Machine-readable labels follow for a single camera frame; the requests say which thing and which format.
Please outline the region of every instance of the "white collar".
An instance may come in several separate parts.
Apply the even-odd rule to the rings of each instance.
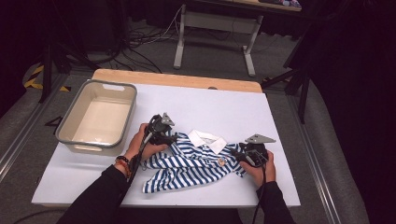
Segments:
[[[207,145],[216,154],[219,154],[227,145],[227,142],[223,138],[210,133],[201,133],[192,130],[188,136],[195,147]]]

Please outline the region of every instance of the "wooden tabletop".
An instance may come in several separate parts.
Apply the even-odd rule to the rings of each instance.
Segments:
[[[190,77],[149,72],[98,69],[94,72],[92,79],[123,83],[191,87],[200,89],[216,88],[223,91],[247,91],[262,93],[262,88],[258,82],[212,77]]]

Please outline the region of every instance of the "floor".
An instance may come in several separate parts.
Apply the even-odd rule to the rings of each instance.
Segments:
[[[132,29],[144,34],[160,32],[143,21],[132,23]],[[257,76],[249,77],[240,50],[247,35],[211,30],[189,29],[181,68],[173,68],[177,33],[173,27],[157,41],[126,49],[116,60],[101,63],[104,68],[158,72],[184,76],[218,77],[261,82],[288,71],[283,67],[297,44],[289,36],[260,34],[252,51]],[[136,52],[143,54],[146,60]],[[108,56],[90,54],[95,61]],[[29,79],[40,64],[26,72]],[[28,88],[24,96],[0,119],[0,220],[2,223],[54,223],[63,211],[31,204],[35,188],[58,141],[54,127],[46,125],[63,116],[81,84],[92,76],[85,66],[73,64],[68,75],[54,71],[54,91],[44,104],[38,104],[41,90]],[[337,141],[326,105],[315,85],[308,92],[305,121],[296,117],[299,95],[283,92],[286,83],[264,90],[276,122],[290,169],[301,200],[301,206],[290,209],[297,223],[368,223],[364,204],[348,171]],[[244,223],[251,223],[253,209],[239,209]],[[262,223],[260,213],[257,223]]]

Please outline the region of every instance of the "white table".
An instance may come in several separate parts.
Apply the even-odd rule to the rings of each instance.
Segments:
[[[155,114],[167,112],[176,123],[175,132],[196,129],[223,137],[229,143],[243,142],[254,133],[274,138],[267,144],[275,154],[277,182],[287,206],[300,205],[290,168],[277,134],[274,119],[262,93],[214,91],[205,89],[136,84],[136,111],[127,142],[142,122]],[[114,158],[73,153],[59,144],[35,191],[32,203],[67,206],[87,188]],[[257,204],[255,186],[250,176],[229,174],[220,181],[192,188],[145,194],[144,181],[155,170],[139,170],[122,206],[203,206],[250,207]]]

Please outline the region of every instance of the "person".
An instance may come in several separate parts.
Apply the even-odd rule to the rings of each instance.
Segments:
[[[138,154],[147,126],[146,123],[141,124],[139,131],[134,135],[124,154],[127,160],[130,161]],[[145,161],[166,148],[167,145],[155,146],[148,143],[143,151],[142,160]],[[262,168],[251,167],[242,161],[240,165],[253,176],[259,188],[258,196],[261,195],[261,190],[264,190],[260,200],[265,215],[264,223],[294,223],[276,183],[274,154],[270,151],[268,159],[264,185]],[[110,165],[75,199],[58,223],[242,223],[236,208],[119,208],[120,196],[128,189],[127,175],[128,171],[121,162]]]

